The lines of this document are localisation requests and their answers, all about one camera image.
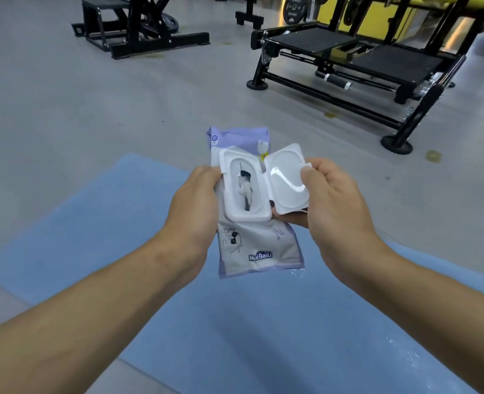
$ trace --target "blue mat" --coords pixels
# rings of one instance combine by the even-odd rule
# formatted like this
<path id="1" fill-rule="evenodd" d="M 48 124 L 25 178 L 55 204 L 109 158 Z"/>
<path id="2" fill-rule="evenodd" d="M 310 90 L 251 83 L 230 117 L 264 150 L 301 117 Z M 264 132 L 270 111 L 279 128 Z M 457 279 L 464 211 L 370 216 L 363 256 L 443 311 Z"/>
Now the blue mat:
<path id="1" fill-rule="evenodd" d="M 122 257 L 160 229 L 187 175 L 124 157 L 0 251 L 0 286 L 36 304 Z M 220 280 L 215 241 L 199 277 L 121 358 L 184 394 L 474 392 L 340 284 L 296 231 L 305 271 Z M 484 292 L 484 275 L 393 247 Z"/>

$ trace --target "person's left hand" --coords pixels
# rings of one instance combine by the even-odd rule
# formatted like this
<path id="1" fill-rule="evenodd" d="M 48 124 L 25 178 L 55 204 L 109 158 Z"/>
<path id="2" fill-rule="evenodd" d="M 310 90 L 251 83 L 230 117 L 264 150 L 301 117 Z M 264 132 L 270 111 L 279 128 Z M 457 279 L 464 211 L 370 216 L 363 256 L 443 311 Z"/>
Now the person's left hand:
<path id="1" fill-rule="evenodd" d="M 207 249 L 218 228 L 218 201 L 214 186 L 222 173 L 219 167 L 199 166 L 176 191 L 164 227 L 156 235 L 169 244 L 175 262 L 191 282 L 204 266 Z"/>

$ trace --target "purple and white package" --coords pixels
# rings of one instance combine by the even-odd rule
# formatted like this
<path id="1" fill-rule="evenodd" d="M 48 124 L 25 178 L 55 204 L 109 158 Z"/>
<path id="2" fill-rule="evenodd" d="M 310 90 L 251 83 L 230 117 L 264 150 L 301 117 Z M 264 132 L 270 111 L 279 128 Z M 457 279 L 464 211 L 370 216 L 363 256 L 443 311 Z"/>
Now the purple and white package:
<path id="1" fill-rule="evenodd" d="M 230 146 L 260 156 L 269 152 L 267 128 L 235 128 L 219 130 L 211 127 L 208 132 L 211 148 L 211 165 L 220 164 L 220 150 Z M 272 219 L 264 222 L 233 222 L 225 215 L 224 179 L 215 187 L 219 203 L 218 247 L 220 249 L 219 275 L 221 278 L 249 272 L 304 268 L 304 258 L 297 237 L 291 226 Z M 240 189 L 245 190 L 245 182 Z M 246 196 L 245 207 L 250 206 Z"/>

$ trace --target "wet wipes package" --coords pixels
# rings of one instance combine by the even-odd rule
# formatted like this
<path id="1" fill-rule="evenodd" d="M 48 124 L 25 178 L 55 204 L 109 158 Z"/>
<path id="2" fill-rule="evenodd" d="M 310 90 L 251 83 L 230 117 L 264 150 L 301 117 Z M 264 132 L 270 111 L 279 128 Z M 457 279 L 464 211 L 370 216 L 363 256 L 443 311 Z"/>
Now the wet wipes package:
<path id="1" fill-rule="evenodd" d="M 304 268 L 294 231 L 289 224 L 271 219 L 269 202 L 275 201 L 282 211 L 307 205 L 309 194 L 300 182 L 300 168 L 305 165 L 300 147 L 294 144 L 289 150 L 269 154 L 266 128 L 211 128 L 208 138 L 211 165 L 220 166 L 224 173 L 215 187 L 220 213 L 220 277 Z M 288 195 L 284 195 L 284 185 Z"/>

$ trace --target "gym floor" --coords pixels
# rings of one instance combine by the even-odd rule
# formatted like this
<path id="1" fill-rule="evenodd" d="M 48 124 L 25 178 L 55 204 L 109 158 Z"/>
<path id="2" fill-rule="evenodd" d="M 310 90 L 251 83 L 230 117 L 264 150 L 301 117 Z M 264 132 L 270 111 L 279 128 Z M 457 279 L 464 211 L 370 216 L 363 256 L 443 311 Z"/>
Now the gym floor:
<path id="1" fill-rule="evenodd" d="M 283 25 L 282 5 L 258 2 L 263 27 Z M 484 273 L 484 34 L 411 136 L 413 153 L 398 156 L 381 147 L 383 126 L 276 83 L 247 89 L 259 52 L 252 27 L 235 23 L 244 9 L 242 0 L 171 0 L 180 32 L 208 31 L 211 44 L 115 61 L 74 37 L 80 0 L 0 0 L 0 246 L 126 153 L 190 170 L 209 163 L 208 127 L 267 126 L 274 149 L 298 142 L 349 171 L 383 234 Z M 310 65 L 278 58 L 271 71 L 342 94 Z M 346 97 L 396 118 L 411 106 L 359 85 Z M 0 289 L 0 322 L 25 308 Z M 172 391 L 116 361 L 98 392 Z"/>

